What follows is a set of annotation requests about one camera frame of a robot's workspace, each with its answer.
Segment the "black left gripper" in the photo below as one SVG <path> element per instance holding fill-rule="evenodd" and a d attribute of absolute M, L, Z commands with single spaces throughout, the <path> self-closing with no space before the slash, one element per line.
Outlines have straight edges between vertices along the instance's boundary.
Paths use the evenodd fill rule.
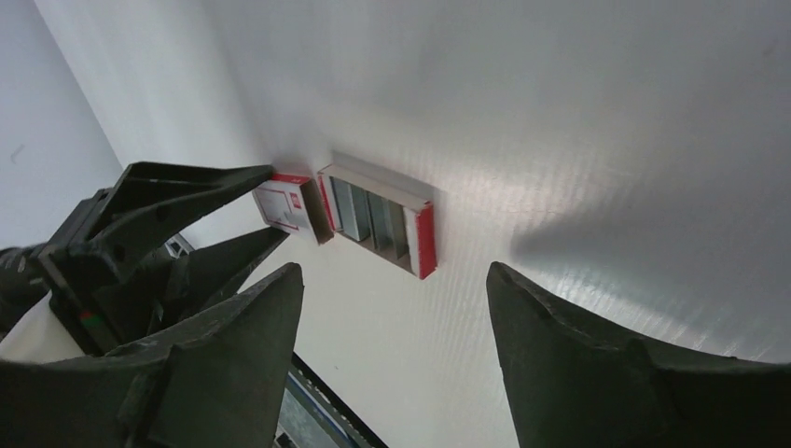
<path fill-rule="evenodd" d="M 208 168 L 136 162 L 80 201 L 45 242 L 1 251 L 1 330 L 46 295 L 89 355 L 167 329 L 232 297 L 288 234 L 276 228 L 173 259 L 167 241 L 271 179 L 265 165 Z"/>

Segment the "red white staple box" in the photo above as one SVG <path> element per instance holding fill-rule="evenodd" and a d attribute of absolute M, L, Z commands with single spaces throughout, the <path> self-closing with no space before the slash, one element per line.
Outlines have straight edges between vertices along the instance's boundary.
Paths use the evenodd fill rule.
<path fill-rule="evenodd" d="M 334 231 L 312 177 L 275 174 L 256 187 L 253 196 L 269 226 L 300 235 L 317 245 L 333 238 Z"/>

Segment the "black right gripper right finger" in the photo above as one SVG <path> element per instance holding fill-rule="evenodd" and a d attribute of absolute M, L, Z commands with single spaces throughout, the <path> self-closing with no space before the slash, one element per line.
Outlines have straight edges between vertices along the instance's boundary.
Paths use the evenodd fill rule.
<path fill-rule="evenodd" d="M 502 262 L 486 278 L 522 447 L 786 447 L 790 367 L 622 327 Z"/>

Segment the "silver staple strip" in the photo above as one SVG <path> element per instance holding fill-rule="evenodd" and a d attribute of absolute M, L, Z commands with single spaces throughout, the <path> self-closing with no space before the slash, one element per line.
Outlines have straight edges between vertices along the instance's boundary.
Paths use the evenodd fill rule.
<path fill-rule="evenodd" d="M 353 197 L 350 185 L 336 177 L 331 178 L 336 206 L 340 221 L 340 229 L 352 237 L 355 231 Z"/>
<path fill-rule="evenodd" d="M 395 259 L 401 259 L 409 253 L 404 210 L 400 204 L 388 201 L 386 211 Z"/>
<path fill-rule="evenodd" d="M 365 241 L 371 234 L 371 224 L 367 193 L 358 186 L 351 185 L 351 201 L 353 208 L 352 237 L 357 242 Z"/>
<path fill-rule="evenodd" d="M 387 201 L 381 196 L 369 192 L 368 208 L 374 246 L 378 251 L 385 251 L 392 246 L 392 240 L 387 226 Z"/>

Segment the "staple box tray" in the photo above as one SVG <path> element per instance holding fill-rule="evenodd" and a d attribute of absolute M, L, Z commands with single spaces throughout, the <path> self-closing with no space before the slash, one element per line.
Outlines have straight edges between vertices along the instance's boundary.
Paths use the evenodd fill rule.
<path fill-rule="evenodd" d="M 420 280 L 437 269 L 436 190 L 429 184 L 337 150 L 316 180 L 333 234 Z"/>

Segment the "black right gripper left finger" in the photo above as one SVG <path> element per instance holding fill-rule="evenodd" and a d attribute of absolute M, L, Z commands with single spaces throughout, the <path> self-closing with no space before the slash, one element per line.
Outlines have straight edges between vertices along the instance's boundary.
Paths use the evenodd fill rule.
<path fill-rule="evenodd" d="M 5 447 L 269 447 L 303 299 L 289 262 L 103 357 L 1 365 Z"/>

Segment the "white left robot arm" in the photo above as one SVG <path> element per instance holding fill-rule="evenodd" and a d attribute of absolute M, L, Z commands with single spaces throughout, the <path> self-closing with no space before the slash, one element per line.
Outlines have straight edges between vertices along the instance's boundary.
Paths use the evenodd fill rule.
<path fill-rule="evenodd" d="M 180 231 L 271 180 L 269 165 L 137 162 L 44 243 L 1 253 L 1 357 L 102 356 L 234 296 L 285 240 L 265 228 L 174 255 Z"/>

